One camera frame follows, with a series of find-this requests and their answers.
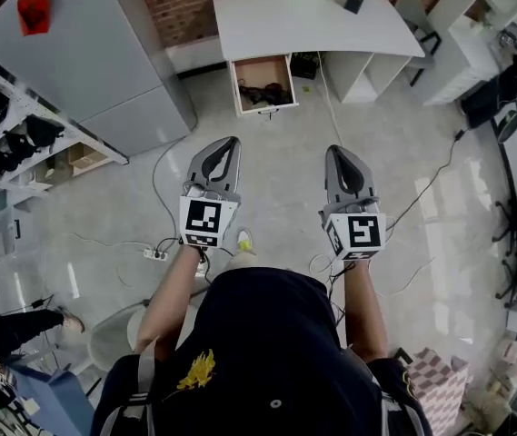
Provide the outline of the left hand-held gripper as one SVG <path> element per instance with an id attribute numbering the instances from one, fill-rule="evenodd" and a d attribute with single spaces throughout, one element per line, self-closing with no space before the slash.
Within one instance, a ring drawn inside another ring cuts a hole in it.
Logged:
<path id="1" fill-rule="evenodd" d="M 241 141 L 234 136 L 217 140 L 194 156 L 179 203 L 179 232 L 183 244 L 222 248 L 240 202 L 226 192 L 205 188 L 215 183 L 235 193 L 239 181 Z"/>

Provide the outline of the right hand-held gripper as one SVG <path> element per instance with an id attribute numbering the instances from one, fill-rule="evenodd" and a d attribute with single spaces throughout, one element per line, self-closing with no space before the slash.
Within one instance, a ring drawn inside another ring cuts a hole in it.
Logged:
<path id="1" fill-rule="evenodd" d="M 349 150 L 331 145 L 325 154 L 325 189 L 328 203 L 320 216 L 334 260 L 368 260 L 382 251 L 386 215 L 380 212 L 369 166 Z"/>

